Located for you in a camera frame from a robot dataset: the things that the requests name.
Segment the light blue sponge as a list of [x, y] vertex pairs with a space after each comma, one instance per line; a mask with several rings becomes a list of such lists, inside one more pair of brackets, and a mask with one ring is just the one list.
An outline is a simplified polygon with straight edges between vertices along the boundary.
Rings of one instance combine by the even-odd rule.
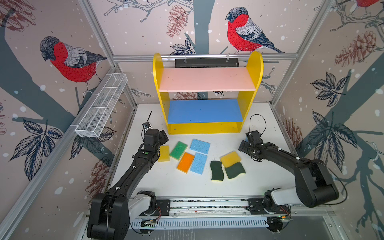
[[193, 139], [190, 145], [190, 150], [208, 155], [211, 144], [201, 140]]
[[191, 165], [190, 171], [199, 175], [204, 172], [205, 164], [208, 159], [207, 155], [196, 153], [194, 161]]

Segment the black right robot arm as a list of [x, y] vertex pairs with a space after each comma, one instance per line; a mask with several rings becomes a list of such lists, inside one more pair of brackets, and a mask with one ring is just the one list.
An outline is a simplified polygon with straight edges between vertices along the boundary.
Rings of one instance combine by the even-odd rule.
[[273, 143], [264, 143], [262, 134], [258, 131], [246, 133], [246, 138], [239, 146], [240, 152], [247, 154], [255, 162], [272, 162], [295, 177], [294, 187], [265, 192], [263, 204], [266, 212], [273, 212], [283, 205], [303, 204], [314, 208], [339, 198], [336, 184], [322, 161], [300, 158]]

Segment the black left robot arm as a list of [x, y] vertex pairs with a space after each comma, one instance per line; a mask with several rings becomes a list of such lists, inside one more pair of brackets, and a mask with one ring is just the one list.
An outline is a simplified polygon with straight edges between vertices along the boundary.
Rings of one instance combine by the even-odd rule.
[[133, 155], [133, 162], [124, 175], [105, 193], [96, 194], [91, 200], [87, 237], [96, 240], [123, 240], [131, 221], [140, 214], [153, 213], [156, 194], [140, 191], [130, 198], [141, 179], [161, 156], [160, 147], [168, 142], [165, 131], [148, 129], [143, 143]]

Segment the yellow shelf unit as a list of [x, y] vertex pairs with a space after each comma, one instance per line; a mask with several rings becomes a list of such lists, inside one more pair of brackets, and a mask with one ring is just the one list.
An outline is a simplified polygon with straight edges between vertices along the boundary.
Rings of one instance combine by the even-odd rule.
[[[154, 83], [170, 135], [239, 133], [259, 89], [263, 56], [253, 52], [243, 68], [165, 68], [153, 58]], [[236, 99], [173, 101], [177, 92], [238, 92]]]

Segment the black bar behind shelf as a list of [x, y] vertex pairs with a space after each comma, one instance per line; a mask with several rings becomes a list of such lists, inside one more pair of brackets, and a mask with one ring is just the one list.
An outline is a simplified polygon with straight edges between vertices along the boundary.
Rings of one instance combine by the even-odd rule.
[[238, 59], [176, 59], [175, 68], [238, 68]]

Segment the green topped sponge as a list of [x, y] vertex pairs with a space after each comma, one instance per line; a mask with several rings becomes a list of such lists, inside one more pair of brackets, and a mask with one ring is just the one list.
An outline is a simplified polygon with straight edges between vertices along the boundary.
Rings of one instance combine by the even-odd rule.
[[187, 148], [188, 148], [187, 144], [183, 142], [177, 142], [177, 144], [175, 145], [175, 147], [170, 153], [170, 157], [179, 161]]

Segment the yellow sponge on scourers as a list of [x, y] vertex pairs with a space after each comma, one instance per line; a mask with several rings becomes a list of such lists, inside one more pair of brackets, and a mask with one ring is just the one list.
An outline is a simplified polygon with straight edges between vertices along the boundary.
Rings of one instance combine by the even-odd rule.
[[225, 168], [229, 168], [236, 163], [240, 163], [241, 158], [236, 151], [232, 151], [232, 152], [220, 157], [220, 161], [222, 162], [222, 164]]

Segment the dark green wavy scourer right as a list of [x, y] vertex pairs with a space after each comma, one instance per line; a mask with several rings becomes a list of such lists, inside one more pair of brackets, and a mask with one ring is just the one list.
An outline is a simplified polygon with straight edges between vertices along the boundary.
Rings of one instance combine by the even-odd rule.
[[235, 163], [230, 167], [225, 168], [228, 179], [234, 179], [238, 175], [246, 174], [242, 163]]

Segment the dark green wavy scourer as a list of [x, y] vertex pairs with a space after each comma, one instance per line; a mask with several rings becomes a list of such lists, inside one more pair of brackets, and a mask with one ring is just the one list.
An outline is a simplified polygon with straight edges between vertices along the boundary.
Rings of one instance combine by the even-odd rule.
[[222, 169], [222, 162], [220, 161], [211, 161], [210, 163], [212, 171], [212, 181], [222, 182], [224, 180], [224, 172]]
[[225, 168], [228, 179], [234, 179], [238, 175], [246, 174], [242, 163], [235, 163], [230, 167]]

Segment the orange topped sponge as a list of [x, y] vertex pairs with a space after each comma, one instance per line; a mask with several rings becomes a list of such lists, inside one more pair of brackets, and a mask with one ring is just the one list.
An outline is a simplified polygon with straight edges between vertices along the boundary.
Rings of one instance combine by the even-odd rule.
[[190, 167], [195, 159], [195, 156], [189, 153], [184, 153], [182, 156], [178, 166], [177, 170], [187, 174], [190, 170]]

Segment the dark green wavy scourer left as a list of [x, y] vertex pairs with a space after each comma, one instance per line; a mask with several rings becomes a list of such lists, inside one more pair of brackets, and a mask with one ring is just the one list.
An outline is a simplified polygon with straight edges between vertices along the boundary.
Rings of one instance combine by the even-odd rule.
[[222, 162], [220, 161], [211, 161], [210, 163], [212, 171], [212, 181], [222, 182], [224, 180], [224, 172], [222, 169]]

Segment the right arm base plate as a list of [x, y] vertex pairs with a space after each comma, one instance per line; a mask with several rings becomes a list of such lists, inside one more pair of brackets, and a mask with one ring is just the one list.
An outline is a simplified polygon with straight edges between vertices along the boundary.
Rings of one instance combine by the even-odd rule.
[[270, 199], [248, 199], [246, 210], [252, 215], [290, 215], [289, 205], [277, 205]]

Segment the aluminium front rail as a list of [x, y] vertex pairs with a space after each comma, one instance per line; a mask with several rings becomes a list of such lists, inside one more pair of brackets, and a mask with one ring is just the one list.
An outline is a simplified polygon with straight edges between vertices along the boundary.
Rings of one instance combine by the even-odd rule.
[[[158, 216], [161, 219], [165, 218], [227, 218], [227, 217], [247, 217], [247, 216], [263, 216], [263, 217], [273, 217], [273, 216], [291, 216], [291, 217], [301, 217], [301, 216], [335, 216], [335, 212], [331, 207], [320, 206], [315, 208], [307, 208], [303, 205], [292, 205], [290, 215], [252, 215], [249, 211], [246, 210], [248, 204], [248, 199], [240, 198], [158, 198], [157, 200], [170, 200], [171, 208], [169, 216]], [[151, 214], [155, 211], [154, 209], [149, 210], [148, 214]], [[157, 217], [139, 217], [138, 218], [150, 218], [155, 219]]]

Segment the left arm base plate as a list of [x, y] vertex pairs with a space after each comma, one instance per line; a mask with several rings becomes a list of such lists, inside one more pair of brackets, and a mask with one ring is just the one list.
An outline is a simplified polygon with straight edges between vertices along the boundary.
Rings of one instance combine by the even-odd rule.
[[158, 216], [169, 216], [171, 208], [170, 200], [156, 200], [155, 211], [151, 214], [146, 215], [144, 212], [139, 215], [139, 217], [158, 217]]

